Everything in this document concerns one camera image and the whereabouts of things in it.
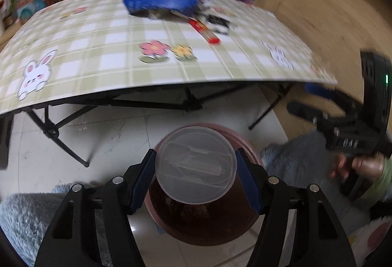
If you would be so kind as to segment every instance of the bunny illustration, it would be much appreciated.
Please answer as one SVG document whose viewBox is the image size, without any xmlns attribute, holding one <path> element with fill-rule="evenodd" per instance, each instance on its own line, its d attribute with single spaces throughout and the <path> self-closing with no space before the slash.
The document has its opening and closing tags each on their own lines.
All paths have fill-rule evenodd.
<svg viewBox="0 0 392 267">
<path fill-rule="evenodd" d="M 27 94 L 41 90 L 52 75 L 49 62 L 56 56 L 57 50 L 46 54 L 39 63 L 32 60 L 27 64 L 23 71 L 24 80 L 18 90 L 18 99 L 23 100 Z"/>
<path fill-rule="evenodd" d="M 272 58 L 274 61 L 285 69 L 294 70 L 291 62 L 286 58 L 285 52 L 278 46 L 272 47 L 271 45 L 262 42 L 263 45 L 270 51 Z"/>
</svg>

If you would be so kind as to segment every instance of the silver bolt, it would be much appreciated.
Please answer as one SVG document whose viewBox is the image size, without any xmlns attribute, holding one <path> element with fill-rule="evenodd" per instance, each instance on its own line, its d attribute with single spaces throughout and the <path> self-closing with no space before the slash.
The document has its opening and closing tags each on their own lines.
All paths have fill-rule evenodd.
<svg viewBox="0 0 392 267">
<path fill-rule="evenodd" d="M 124 179 L 122 176 L 117 176 L 117 177 L 113 178 L 113 180 L 112 180 L 112 182 L 114 184 L 121 184 L 123 181 L 124 181 Z"/>
<path fill-rule="evenodd" d="M 72 187 L 72 191 L 74 191 L 74 192 L 79 192 L 81 189 L 82 189 L 82 185 L 81 184 L 75 184 Z"/>
<path fill-rule="evenodd" d="M 318 187 L 318 185 L 317 184 L 311 184 L 310 186 L 309 186 L 309 190 L 311 190 L 312 192 L 318 192 L 318 191 L 320 191 L 320 188 Z"/>
<path fill-rule="evenodd" d="M 268 182 L 270 182 L 271 184 L 278 184 L 279 183 L 279 179 L 275 176 L 270 176 L 268 178 Z"/>
</svg>

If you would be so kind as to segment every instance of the table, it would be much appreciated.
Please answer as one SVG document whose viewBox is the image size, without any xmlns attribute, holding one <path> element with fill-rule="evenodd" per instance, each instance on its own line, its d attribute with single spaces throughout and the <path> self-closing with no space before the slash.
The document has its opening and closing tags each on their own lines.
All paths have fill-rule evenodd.
<svg viewBox="0 0 392 267">
<path fill-rule="evenodd" d="M 125 102 L 119 90 L 200 82 L 301 81 L 336 84 L 336 79 L 275 16 L 235 0 L 212 0 L 234 16 L 230 35 L 208 44 L 186 20 L 172 15 L 151 20 L 128 14 L 122 0 L 64 0 L 36 13 L 0 54 L 0 114 L 27 111 L 72 157 L 58 128 L 98 105 L 199 109 L 208 99 L 191 93 L 182 104 Z M 216 94 L 223 95 L 228 91 Z M 49 105 L 86 105 L 62 122 L 49 119 Z M 45 108 L 42 121 L 33 108 Z"/>
</svg>

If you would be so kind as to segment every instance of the transparent plastic lid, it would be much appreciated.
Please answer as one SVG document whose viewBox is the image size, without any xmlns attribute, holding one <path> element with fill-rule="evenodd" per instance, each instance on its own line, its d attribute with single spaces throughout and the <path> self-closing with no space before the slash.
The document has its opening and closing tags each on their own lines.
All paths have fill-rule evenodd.
<svg viewBox="0 0 392 267">
<path fill-rule="evenodd" d="M 236 178 L 230 142 L 206 127 L 187 127 L 169 135 L 158 150 L 155 174 L 173 200 L 204 204 L 221 198 Z"/>
</svg>

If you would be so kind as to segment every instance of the checkered tabletop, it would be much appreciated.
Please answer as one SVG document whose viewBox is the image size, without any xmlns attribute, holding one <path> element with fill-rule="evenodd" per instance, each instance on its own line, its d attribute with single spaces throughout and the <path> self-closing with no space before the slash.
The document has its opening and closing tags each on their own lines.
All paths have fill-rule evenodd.
<svg viewBox="0 0 392 267">
<path fill-rule="evenodd" d="M 0 54 L 0 113 L 150 85 L 336 83 L 273 14 L 235 0 L 213 3 L 234 14 L 230 35 L 217 34 L 218 46 L 208 44 L 180 17 L 131 16 L 122 0 L 65 0 L 39 11 Z"/>
</svg>

